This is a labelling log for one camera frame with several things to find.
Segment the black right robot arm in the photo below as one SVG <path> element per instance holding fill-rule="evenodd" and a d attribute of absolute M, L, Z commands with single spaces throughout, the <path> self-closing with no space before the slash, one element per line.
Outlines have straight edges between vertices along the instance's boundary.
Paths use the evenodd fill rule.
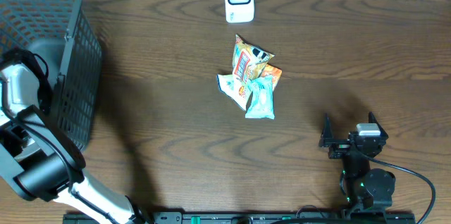
<path fill-rule="evenodd" d="M 339 185 L 349 203 L 341 211 L 343 218 L 370 213 L 383 215 L 385 209 L 392 206 L 395 176 L 370 166 L 370 159 L 381 153 L 387 139 L 388 134 L 372 113 L 369 113 L 369 121 L 357 124 L 346 139 L 334 137 L 331 121 L 325 116 L 319 146 L 328 149 L 330 159 L 342 161 Z"/>

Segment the light teal snack packet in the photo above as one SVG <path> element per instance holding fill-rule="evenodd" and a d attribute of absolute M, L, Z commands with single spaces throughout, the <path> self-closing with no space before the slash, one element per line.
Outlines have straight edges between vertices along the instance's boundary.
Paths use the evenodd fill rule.
<path fill-rule="evenodd" d="M 252 91 L 251 104 L 245 114 L 245 118 L 261 119 L 275 118 L 273 109 L 273 77 L 267 75 L 252 80 L 249 84 Z"/>

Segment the orange snack packet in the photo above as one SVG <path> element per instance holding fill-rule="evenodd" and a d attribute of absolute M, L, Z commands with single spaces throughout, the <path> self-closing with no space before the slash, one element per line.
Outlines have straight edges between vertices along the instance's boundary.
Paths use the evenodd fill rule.
<path fill-rule="evenodd" d="M 282 70 L 280 68 L 267 64 L 262 70 L 260 76 L 267 77 L 269 75 L 272 77 L 272 88 L 275 89 L 282 75 Z"/>

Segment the yellow red snack bag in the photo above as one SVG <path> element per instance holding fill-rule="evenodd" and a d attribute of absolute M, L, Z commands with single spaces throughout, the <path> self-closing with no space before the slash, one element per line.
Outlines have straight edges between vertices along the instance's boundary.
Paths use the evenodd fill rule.
<path fill-rule="evenodd" d="M 250 82 L 261 75 L 267 63 L 274 56 L 236 35 L 232 73 L 216 76 L 219 90 L 230 97 L 243 111 L 246 111 L 247 102 L 252 93 L 249 88 Z"/>

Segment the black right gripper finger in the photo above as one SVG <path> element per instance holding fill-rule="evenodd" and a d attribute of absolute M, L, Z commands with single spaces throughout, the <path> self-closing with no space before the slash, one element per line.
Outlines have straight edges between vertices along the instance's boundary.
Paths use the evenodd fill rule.
<path fill-rule="evenodd" d="M 319 140 L 319 147 L 329 147 L 333 143 L 334 143 L 334 136 L 333 136 L 330 118 L 328 117 L 328 114 L 325 113 L 323 129 L 322 129 L 320 140 Z"/>
<path fill-rule="evenodd" d="M 368 114 L 368 124 L 369 124 L 369 136 L 377 136 L 387 139 L 387 132 L 381 127 L 381 125 L 376 120 L 375 115 L 372 112 Z"/>

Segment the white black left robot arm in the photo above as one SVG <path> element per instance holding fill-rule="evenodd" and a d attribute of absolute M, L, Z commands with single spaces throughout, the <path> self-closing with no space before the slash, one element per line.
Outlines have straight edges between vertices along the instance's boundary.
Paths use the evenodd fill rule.
<path fill-rule="evenodd" d="M 151 223 L 131 199 L 86 172 L 79 148 L 48 118 L 47 62 L 14 48 L 1 55 L 1 178 L 25 200 L 55 201 L 98 223 Z"/>

